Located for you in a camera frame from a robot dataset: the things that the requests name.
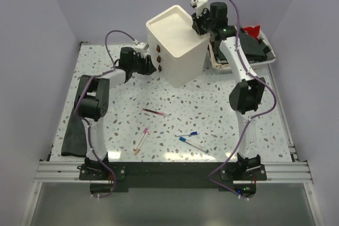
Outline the cream drawer cabinet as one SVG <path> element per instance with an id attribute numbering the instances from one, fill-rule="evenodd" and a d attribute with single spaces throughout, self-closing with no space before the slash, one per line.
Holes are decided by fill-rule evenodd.
<path id="1" fill-rule="evenodd" d="M 192 17 L 179 5 L 146 22 L 153 65 L 174 88 L 202 74 L 210 35 L 198 35 L 192 25 Z"/>

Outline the dark red pen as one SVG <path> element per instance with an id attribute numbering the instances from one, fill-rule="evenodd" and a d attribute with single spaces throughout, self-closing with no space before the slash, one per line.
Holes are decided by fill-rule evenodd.
<path id="1" fill-rule="evenodd" d="M 160 116 L 163 116 L 163 117 L 171 116 L 170 114 L 166 114 L 166 113 L 163 113 L 163 112 L 154 111 L 154 110 L 150 110 L 150 109 L 142 108 L 142 110 L 145 111 L 145 112 L 149 112 L 149 113 L 152 113 L 152 114 L 157 114 L 157 115 L 160 115 Z"/>

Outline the short blue marker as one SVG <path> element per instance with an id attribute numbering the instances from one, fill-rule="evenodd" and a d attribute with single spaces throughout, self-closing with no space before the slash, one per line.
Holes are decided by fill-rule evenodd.
<path id="1" fill-rule="evenodd" d="M 184 137 L 184 136 L 193 136 L 198 135 L 199 133 L 197 131 L 190 132 L 190 133 L 184 133 L 184 134 L 175 134 L 175 137 Z"/>

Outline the long blue marker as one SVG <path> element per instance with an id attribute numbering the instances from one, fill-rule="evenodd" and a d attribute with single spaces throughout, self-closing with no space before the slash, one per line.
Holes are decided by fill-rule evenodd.
<path id="1" fill-rule="evenodd" d="M 192 147 L 195 147 L 196 149 L 199 149 L 200 151 L 202 151 L 204 153 L 208 153 L 209 152 L 208 149 L 206 149 L 206 148 L 204 148 L 204 147 L 202 147 L 202 146 L 200 146 L 200 145 L 198 145 L 198 144 L 196 144 L 196 143 L 194 143 L 194 142 L 192 142 L 192 141 L 190 141 L 190 140 L 188 140 L 188 139 L 186 139 L 184 137 L 179 137 L 179 140 L 184 142 L 184 143 L 186 143 L 186 144 L 189 144 Z"/>

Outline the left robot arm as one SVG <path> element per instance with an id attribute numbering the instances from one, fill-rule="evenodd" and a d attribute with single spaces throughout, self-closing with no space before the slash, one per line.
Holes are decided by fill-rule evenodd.
<path id="1" fill-rule="evenodd" d="M 123 47 L 120 57 L 110 70 L 98 75 L 82 75 L 74 101 L 74 114 L 85 125 L 86 159 L 97 161 L 91 173 L 97 179 L 105 179 L 110 167 L 104 163 L 108 155 L 104 141 L 104 117 L 109 109 L 110 89 L 129 81 L 134 73 L 151 75 L 156 71 L 148 53 L 148 44 L 139 43 Z"/>

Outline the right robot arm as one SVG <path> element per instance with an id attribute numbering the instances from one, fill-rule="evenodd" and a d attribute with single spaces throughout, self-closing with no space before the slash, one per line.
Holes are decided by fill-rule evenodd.
<path id="1" fill-rule="evenodd" d="M 235 77 L 235 87 L 229 104 L 235 111 L 239 127 L 236 146 L 237 162 L 227 169 L 233 178 L 247 180 L 261 167 L 257 148 L 256 123 L 253 113 L 258 109 L 264 93 L 265 79 L 253 71 L 240 43 L 240 25 L 228 24 L 228 7 L 223 2 L 209 4 L 207 0 L 191 0 L 193 29 L 198 35 L 210 35 L 210 51 L 227 60 Z"/>

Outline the red cloth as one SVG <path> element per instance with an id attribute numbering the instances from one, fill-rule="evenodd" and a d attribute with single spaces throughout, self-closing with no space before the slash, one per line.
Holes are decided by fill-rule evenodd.
<path id="1" fill-rule="evenodd" d="M 260 29 L 261 29 L 261 26 L 260 25 L 257 25 L 257 26 L 248 26 L 248 27 L 245 27 L 243 28 L 243 30 L 250 36 L 258 39 L 259 37 L 259 34 L 260 34 Z"/>

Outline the dark green folded cloth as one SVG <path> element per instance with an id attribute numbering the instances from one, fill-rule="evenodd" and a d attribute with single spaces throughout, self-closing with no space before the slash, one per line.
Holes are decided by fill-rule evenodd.
<path id="1" fill-rule="evenodd" d="M 250 64 L 255 62 L 264 62 L 266 61 L 266 55 L 256 41 L 256 39 L 247 33 L 239 33 L 240 45 L 242 46 L 243 52 L 246 55 L 246 58 Z M 221 56 L 216 49 L 215 42 L 211 42 L 211 46 L 215 55 L 215 60 L 218 64 L 228 64 L 228 61 L 225 56 Z"/>

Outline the white tray of cloths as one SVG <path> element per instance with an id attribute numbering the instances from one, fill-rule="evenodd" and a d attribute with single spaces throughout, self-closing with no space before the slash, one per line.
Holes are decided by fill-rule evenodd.
<path id="1" fill-rule="evenodd" d="M 241 32 L 239 37 L 246 58 L 253 69 L 259 69 L 264 65 L 275 62 L 276 54 L 259 25 L 244 28 L 244 32 Z M 231 67 L 226 58 L 219 59 L 213 53 L 211 43 L 208 46 L 206 59 L 210 61 L 216 72 L 220 74 L 231 73 Z"/>

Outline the black mat with blue trim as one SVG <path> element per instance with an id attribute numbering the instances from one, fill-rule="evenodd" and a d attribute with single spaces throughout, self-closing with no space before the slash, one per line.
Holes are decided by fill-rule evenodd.
<path id="1" fill-rule="evenodd" d="M 85 158 L 87 153 L 85 127 L 78 116 L 71 113 L 61 147 L 61 156 Z"/>

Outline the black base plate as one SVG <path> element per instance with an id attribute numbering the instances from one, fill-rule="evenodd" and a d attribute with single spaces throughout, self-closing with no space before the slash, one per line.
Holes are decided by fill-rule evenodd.
<path id="1" fill-rule="evenodd" d="M 126 193 L 135 188 L 216 189 L 252 197 L 256 184 L 267 180 L 264 165 L 241 173 L 235 162 L 225 166 L 218 162 L 109 162 L 102 166 L 87 160 L 77 169 L 79 179 L 90 182 L 91 194 Z"/>

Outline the aluminium rail frame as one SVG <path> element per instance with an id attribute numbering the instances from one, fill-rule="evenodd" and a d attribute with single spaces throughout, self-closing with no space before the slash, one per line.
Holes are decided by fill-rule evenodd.
<path id="1" fill-rule="evenodd" d="M 256 184 L 249 201 L 216 189 L 135 188 L 98 199 L 79 179 L 83 160 L 61 156 L 61 146 L 82 74 L 109 68 L 104 46 L 81 46 L 50 159 L 38 164 L 22 225 L 322 225 L 313 179 L 300 162 L 283 111 L 257 119 L 257 145 L 267 180 Z M 209 64 L 203 73 L 175 89 L 159 73 L 136 75 L 111 91 L 104 135 L 114 162 L 223 162 L 238 141 L 235 114 L 228 104 L 231 74 Z M 163 117 L 142 108 L 170 114 Z M 135 156 L 143 130 L 149 136 Z M 175 137 L 206 148 L 204 153 Z"/>

